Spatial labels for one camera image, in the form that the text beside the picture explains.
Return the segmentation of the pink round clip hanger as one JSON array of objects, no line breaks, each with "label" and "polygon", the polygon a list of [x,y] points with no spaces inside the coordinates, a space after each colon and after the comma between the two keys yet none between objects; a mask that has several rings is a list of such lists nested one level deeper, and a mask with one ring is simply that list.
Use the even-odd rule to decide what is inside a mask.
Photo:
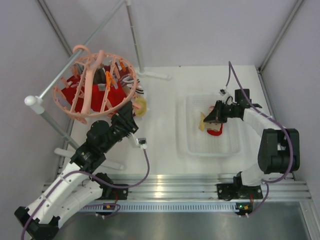
[{"label": "pink round clip hanger", "polygon": [[136,92],[139,86],[134,66],[120,55],[100,50],[92,53],[78,44],[73,52],[84,51],[68,67],[69,78],[62,76],[52,89],[55,104],[71,119],[83,124],[88,118],[111,117],[126,103],[141,110]]}]

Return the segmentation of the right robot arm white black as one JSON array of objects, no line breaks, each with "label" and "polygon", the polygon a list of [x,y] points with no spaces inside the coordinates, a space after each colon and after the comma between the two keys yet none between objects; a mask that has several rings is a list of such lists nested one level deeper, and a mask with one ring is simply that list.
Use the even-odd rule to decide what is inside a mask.
[{"label": "right robot arm white black", "polygon": [[213,131],[221,129],[229,119],[247,123],[260,137],[257,162],[233,177],[231,183],[217,184],[220,200],[262,199],[261,183],[265,175],[286,175],[300,167],[300,135],[295,128],[285,128],[271,116],[257,111],[261,106],[252,103],[250,90],[237,89],[235,100],[218,100],[208,115],[202,115],[199,128]]}]

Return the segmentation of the yellow sock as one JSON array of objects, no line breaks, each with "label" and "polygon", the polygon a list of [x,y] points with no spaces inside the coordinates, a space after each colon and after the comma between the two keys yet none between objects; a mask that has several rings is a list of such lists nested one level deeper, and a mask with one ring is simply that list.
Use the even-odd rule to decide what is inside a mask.
[{"label": "yellow sock", "polygon": [[207,123],[204,122],[205,117],[206,117],[205,114],[201,111],[198,129],[202,132],[207,130]]},{"label": "yellow sock", "polygon": [[136,97],[134,101],[134,113],[137,117],[143,117],[147,112],[147,100],[144,97]]}]

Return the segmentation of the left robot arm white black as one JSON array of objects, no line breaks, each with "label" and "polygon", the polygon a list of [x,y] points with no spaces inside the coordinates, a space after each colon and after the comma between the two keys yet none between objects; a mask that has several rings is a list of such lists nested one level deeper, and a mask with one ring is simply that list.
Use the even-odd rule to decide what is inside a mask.
[{"label": "left robot arm white black", "polygon": [[133,103],[127,102],[111,122],[97,120],[86,134],[85,142],[55,181],[34,202],[20,206],[14,215],[25,235],[34,240],[52,240],[66,221],[90,202],[107,199],[118,186],[105,173],[95,173],[106,160],[105,154],[138,130]]}]

